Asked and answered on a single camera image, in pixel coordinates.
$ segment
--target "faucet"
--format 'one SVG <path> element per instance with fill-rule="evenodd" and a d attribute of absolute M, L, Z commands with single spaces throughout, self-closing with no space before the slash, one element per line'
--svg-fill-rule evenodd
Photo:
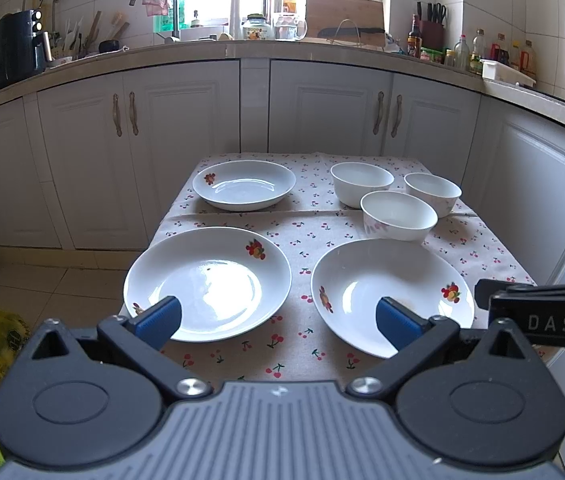
<path fill-rule="evenodd" d="M 180 30 L 179 30 L 179 23 L 178 23 L 178 0 L 172 0 L 174 4 L 174 30 L 171 33 L 171 38 L 165 38 L 165 44 L 167 43 L 175 43 L 176 41 L 180 41 Z M 129 4 L 131 7 L 134 6 L 136 0 L 129 0 Z"/>

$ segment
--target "triangular hole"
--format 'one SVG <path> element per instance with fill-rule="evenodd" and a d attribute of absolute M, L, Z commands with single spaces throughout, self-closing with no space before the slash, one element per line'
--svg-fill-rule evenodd
<path fill-rule="evenodd" d="M 47 359 L 49 357 L 61 357 L 69 354 L 67 347 L 58 335 L 58 332 L 49 332 L 38 345 L 33 359 Z"/>
<path fill-rule="evenodd" d="M 494 344 L 489 349 L 491 355 L 500 355 L 502 357 L 511 357 L 514 359 L 524 359 L 521 349 L 514 341 L 509 332 L 498 332 Z"/>

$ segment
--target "metal screw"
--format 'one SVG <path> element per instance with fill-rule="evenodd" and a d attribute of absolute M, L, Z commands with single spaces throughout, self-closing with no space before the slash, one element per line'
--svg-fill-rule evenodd
<path fill-rule="evenodd" d="M 200 379 L 189 377 L 182 381 L 178 381 L 178 384 L 176 384 L 176 391 L 187 397 L 195 397 L 207 391 L 207 384 L 202 382 Z"/>
<path fill-rule="evenodd" d="M 383 389 L 383 383 L 376 377 L 358 377 L 352 381 L 352 390 L 357 394 L 377 394 L 381 389 Z"/>

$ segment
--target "cherry print tablecloth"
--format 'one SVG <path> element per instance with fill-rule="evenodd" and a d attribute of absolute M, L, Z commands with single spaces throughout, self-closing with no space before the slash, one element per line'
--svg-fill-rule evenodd
<path fill-rule="evenodd" d="M 296 186 L 289 196 L 260 212 L 227 213 L 204 202 L 192 179 L 208 166 L 253 158 L 284 165 L 294 172 Z M 360 160 L 389 170 L 393 189 L 402 189 L 403 176 L 427 171 L 415 160 L 391 157 L 277 155 L 242 153 L 205 158 L 172 204 L 152 243 L 205 226 L 249 229 L 270 238 L 291 265 L 291 291 L 285 304 L 260 327 L 242 336 L 214 343 L 171 341 L 165 354 L 214 386 L 224 380 L 338 380 L 346 384 L 379 362 L 334 335 L 323 322 L 311 297 L 311 271 L 330 248 L 365 238 L 363 215 L 338 201 L 329 169 L 337 162 Z M 469 207 L 458 201 L 424 242 L 461 275 L 469 288 L 480 278 L 529 282 L 530 277 Z M 485 328 L 487 313 L 477 309 L 474 327 Z"/>

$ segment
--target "plate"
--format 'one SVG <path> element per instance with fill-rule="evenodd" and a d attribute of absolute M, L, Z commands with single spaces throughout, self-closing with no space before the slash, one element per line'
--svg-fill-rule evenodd
<path fill-rule="evenodd" d="M 376 327 L 376 305 L 390 296 L 428 319 L 438 314 L 461 328 L 474 321 L 474 299 L 456 269 L 422 246 L 397 240 L 356 240 L 320 258 L 311 275 L 320 316 L 350 345 L 377 357 L 397 350 Z"/>
<path fill-rule="evenodd" d="M 296 176 L 275 162 L 232 160 L 205 168 L 193 184 L 218 209 L 256 211 L 280 202 L 296 185 Z"/>
<path fill-rule="evenodd" d="M 287 257 L 267 238 L 234 227 L 206 227 L 147 249 L 124 282 L 131 316 L 175 296 L 182 323 L 175 341 L 220 341 L 272 317 L 291 287 Z"/>

